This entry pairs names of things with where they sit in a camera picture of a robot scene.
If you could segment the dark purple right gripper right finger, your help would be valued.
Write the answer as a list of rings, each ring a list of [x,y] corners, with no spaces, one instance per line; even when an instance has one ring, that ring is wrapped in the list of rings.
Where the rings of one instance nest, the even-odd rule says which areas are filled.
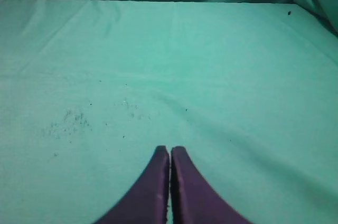
[[[249,223],[208,184],[185,147],[171,151],[171,201],[174,223]]]

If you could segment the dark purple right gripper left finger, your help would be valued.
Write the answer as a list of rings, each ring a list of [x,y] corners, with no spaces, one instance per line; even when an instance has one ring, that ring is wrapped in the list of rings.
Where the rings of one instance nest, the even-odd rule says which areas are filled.
[[[169,174],[168,151],[163,145],[157,146],[137,181],[96,223],[166,223]]]

